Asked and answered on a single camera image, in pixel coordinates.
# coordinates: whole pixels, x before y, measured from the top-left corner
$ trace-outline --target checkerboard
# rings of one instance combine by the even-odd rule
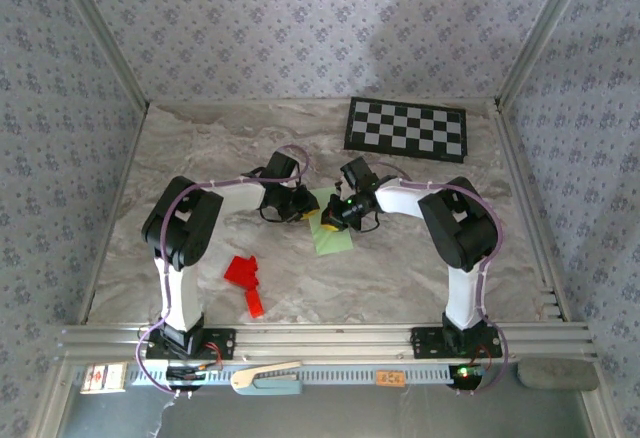
[[[462,163],[467,155],[466,113],[352,98],[344,148]]]

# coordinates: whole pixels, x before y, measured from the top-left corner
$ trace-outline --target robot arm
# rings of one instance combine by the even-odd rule
[[[478,268],[497,243],[497,230],[486,210],[455,191],[408,188],[393,176],[379,178],[362,158],[343,166],[341,171],[352,194],[344,200],[333,195],[323,211],[322,224],[334,231],[349,227],[360,231],[362,218],[372,212],[402,213],[424,219],[440,257],[449,268],[449,299],[443,321],[455,346],[465,330],[482,321],[476,299]],[[452,180],[450,185],[478,194],[462,177]]]
[[[194,275],[184,274],[184,267],[202,258],[218,218],[243,210],[259,210],[264,218],[262,211],[273,208],[280,219],[268,221],[295,222],[319,211],[318,201],[299,180],[294,187],[273,182],[287,180],[296,169],[299,169],[296,160],[276,151],[266,167],[256,168],[234,182],[219,186],[214,182],[215,192],[196,189],[182,198],[168,220],[165,243],[170,263],[168,276],[160,251],[162,224],[172,203],[195,183],[179,176],[165,189],[142,227],[142,239],[151,246],[160,276],[162,316],[166,317],[160,333],[177,355],[193,356],[202,343],[204,319],[197,282]]]

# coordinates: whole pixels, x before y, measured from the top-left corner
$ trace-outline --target red object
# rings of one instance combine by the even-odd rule
[[[249,313],[252,318],[258,318],[264,315],[264,309],[262,308],[262,302],[260,301],[260,295],[257,290],[260,284],[256,276],[257,271],[258,262],[255,256],[249,259],[234,256],[229,268],[227,268],[224,274],[224,279],[229,283],[240,286],[246,290],[244,297],[247,300],[247,306],[249,307]]]
[[[236,286],[241,286],[245,290],[251,290],[260,284],[256,276],[257,271],[258,262],[255,256],[249,259],[234,256],[224,274],[224,279]]]
[[[251,315],[251,318],[258,318],[259,316],[264,315],[264,309],[262,308],[262,302],[260,301],[258,290],[255,288],[247,290],[244,297],[247,299],[247,306],[249,307],[249,314]]]

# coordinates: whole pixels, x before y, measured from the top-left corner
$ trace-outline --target patterned wallpaper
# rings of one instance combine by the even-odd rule
[[[573,0],[511,110],[623,425],[640,436],[640,0]]]
[[[0,0],[0,436],[76,320],[140,116],[69,0]]]
[[[156,99],[494,96],[544,0],[95,0]]]

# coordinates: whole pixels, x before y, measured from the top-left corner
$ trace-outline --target marble table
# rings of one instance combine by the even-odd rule
[[[279,146],[296,143],[312,158],[304,179],[309,188],[332,186],[340,167],[361,154],[342,149],[347,110],[348,100],[152,105],[118,205],[89,322],[147,322],[159,316],[158,275],[140,229],[171,178],[235,178],[266,164]],[[466,176],[493,204],[506,233],[489,271],[489,314],[500,321],[541,320],[532,253],[494,125],[482,109],[468,109],[467,130],[464,164],[363,155],[400,166],[416,181]],[[189,269],[197,276],[207,323],[440,321],[447,270],[424,222],[397,214],[381,215],[380,221],[373,233],[352,233],[353,250],[318,256],[307,222],[267,223],[255,211],[219,220],[207,253]],[[223,279],[234,255],[258,260],[266,311],[258,320],[249,316],[241,290]]]

